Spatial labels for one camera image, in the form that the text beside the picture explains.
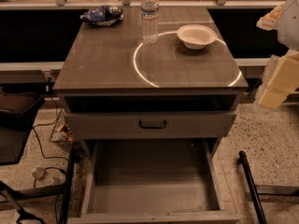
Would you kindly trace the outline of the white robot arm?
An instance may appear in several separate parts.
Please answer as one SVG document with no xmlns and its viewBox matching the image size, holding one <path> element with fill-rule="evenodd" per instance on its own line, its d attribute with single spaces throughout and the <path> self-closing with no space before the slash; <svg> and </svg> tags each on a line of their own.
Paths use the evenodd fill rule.
<svg viewBox="0 0 299 224">
<path fill-rule="evenodd" d="M 255 94 L 257 106 L 276 109 L 299 88 L 299 0 L 286 0 L 261 17 L 256 26 L 276 30 L 278 43 L 288 49 L 281 57 L 271 57 Z"/>
</svg>

